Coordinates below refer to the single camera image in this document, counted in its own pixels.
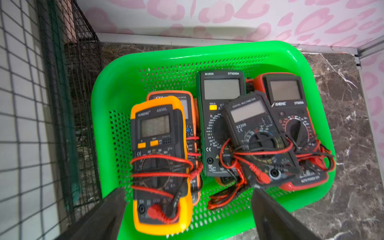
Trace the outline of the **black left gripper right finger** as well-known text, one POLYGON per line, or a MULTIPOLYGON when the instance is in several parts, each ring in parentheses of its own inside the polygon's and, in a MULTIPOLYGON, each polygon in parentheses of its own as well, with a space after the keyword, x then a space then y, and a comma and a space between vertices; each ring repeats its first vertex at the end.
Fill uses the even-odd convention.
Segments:
POLYGON ((254 189, 252 212, 261 240, 317 240, 318 236, 300 223, 265 191, 254 189))

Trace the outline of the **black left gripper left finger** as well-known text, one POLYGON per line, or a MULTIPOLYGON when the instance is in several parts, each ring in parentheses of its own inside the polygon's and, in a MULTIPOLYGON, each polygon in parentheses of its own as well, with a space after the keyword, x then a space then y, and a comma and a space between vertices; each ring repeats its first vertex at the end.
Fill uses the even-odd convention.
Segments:
POLYGON ((126 192, 117 188, 102 199, 90 212, 71 225, 58 240, 116 240, 127 202, 126 192))

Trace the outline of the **yellow Aneng multimeter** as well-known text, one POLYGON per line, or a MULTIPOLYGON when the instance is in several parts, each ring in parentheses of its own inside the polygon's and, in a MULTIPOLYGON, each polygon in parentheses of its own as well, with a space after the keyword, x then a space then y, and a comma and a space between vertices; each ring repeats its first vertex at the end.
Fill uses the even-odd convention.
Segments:
POLYGON ((193 198, 186 119, 174 97, 148 100, 131 110, 133 219, 143 234, 165 236, 191 223, 193 198))

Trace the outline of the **small green multimeter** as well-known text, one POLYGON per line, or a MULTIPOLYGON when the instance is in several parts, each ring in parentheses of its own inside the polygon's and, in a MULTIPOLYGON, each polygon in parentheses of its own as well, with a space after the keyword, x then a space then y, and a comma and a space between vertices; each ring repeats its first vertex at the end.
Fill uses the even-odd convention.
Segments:
POLYGON ((229 101, 222 108, 229 138, 222 151, 230 151, 230 162, 220 162, 236 171, 235 184, 212 196, 207 208, 215 210, 232 202, 249 188, 266 190, 299 178, 301 167, 294 142, 272 115, 265 93, 254 91, 229 101))

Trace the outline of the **red Aneng large multimeter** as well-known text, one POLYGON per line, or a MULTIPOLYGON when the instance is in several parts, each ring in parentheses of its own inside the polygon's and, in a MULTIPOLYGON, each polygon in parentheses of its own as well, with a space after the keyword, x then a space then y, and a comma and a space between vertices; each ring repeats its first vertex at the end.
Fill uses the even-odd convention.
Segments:
POLYGON ((280 188, 291 192, 326 183, 336 163, 332 152, 315 132, 301 77, 292 73, 266 73, 252 82, 255 90, 266 94, 272 113, 294 143, 294 153, 302 168, 297 179, 280 188))

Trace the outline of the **orange Victor multimeter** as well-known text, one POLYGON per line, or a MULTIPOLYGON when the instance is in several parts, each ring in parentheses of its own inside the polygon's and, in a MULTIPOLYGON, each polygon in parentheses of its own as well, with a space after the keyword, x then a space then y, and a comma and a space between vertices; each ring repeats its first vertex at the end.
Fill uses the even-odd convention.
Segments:
MULTIPOLYGON (((161 99, 169 96, 178 98, 184 108, 185 119, 186 119, 186 135, 187 135, 187 146, 188 146, 188 159, 194 164, 196 168, 199 165, 199 157, 201 154, 198 153, 197 140, 197 118, 196 108, 193 95, 188 91, 156 91, 151 92, 147 95, 146 100, 161 99)), ((200 175, 197 175, 191 180, 191 195, 193 199, 193 206, 196 206, 200 201, 201 189, 203 181, 200 175)))

